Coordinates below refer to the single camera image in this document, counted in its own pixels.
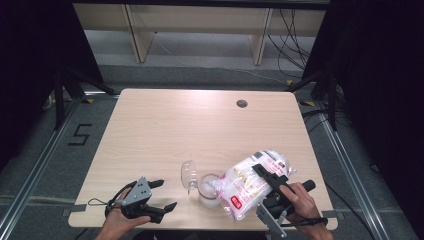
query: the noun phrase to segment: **table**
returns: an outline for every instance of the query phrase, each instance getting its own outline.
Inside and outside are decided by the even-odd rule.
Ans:
[[[237,106],[244,100],[247,107]],[[181,183],[181,165],[193,160],[197,174],[223,174],[258,150],[283,154],[297,172],[290,182],[313,179],[311,192],[322,211],[332,211],[327,190],[292,93],[256,91],[125,89],[106,127],[75,204],[91,198],[111,199],[124,185],[141,176],[165,180],[152,189],[148,204],[164,207],[178,202],[161,224],[147,229],[266,230],[250,212],[233,222],[220,206],[203,207],[198,192]],[[104,206],[73,212],[73,227],[101,227]],[[337,227],[331,218],[329,229]]]

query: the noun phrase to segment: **pink and white package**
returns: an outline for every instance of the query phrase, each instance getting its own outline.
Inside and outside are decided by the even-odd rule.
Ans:
[[[229,215],[236,221],[256,206],[272,188],[253,170],[260,163],[268,172],[287,178],[294,172],[284,156],[273,150],[256,152],[230,168],[213,186],[217,198]]]

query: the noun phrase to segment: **person's right hand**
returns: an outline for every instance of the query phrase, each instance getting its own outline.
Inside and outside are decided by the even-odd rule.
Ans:
[[[307,218],[320,218],[318,208],[314,199],[309,195],[301,183],[290,184],[293,193],[288,187],[281,185],[283,194],[290,200],[294,207],[294,213],[287,216],[291,223],[300,222]],[[324,223],[317,223],[313,226],[296,226],[309,239],[333,239],[333,234],[327,229]]]

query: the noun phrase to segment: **hand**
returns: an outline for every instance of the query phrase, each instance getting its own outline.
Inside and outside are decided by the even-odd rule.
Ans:
[[[301,183],[290,184],[294,190],[293,193],[288,187],[281,185],[283,194],[290,200],[294,207],[294,213],[287,216],[291,223],[303,221],[306,218],[320,218],[318,208],[314,199],[308,194]],[[296,228],[305,234],[309,239],[333,239],[333,235],[324,225],[318,223],[313,226],[296,226]]]
[[[119,199],[124,199],[130,190],[131,188],[125,189],[119,196]],[[113,205],[96,240],[117,240],[122,238],[136,226],[150,222],[149,216],[141,216],[134,219],[126,218],[122,214],[120,206],[120,203]]]

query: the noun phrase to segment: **red logo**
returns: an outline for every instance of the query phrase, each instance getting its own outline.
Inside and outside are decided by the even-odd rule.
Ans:
[[[231,202],[233,203],[234,207],[236,207],[237,209],[240,209],[243,206],[240,200],[238,200],[236,196],[231,197]]]

